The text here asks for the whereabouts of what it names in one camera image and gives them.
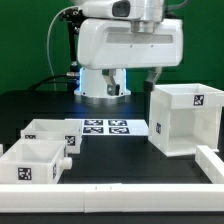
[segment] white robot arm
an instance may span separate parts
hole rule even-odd
[[[163,19],[165,0],[73,2],[86,17],[79,31],[77,96],[117,100],[130,95],[126,68],[177,66],[182,60],[182,21]]]

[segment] white open box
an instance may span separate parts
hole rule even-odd
[[[1,184],[56,184],[71,168],[66,141],[20,139],[0,158]]]
[[[149,141],[166,156],[217,149],[224,92],[201,84],[156,85],[151,93]]]
[[[66,140],[67,152],[79,154],[82,142],[82,121],[34,119],[21,131],[21,138]]]

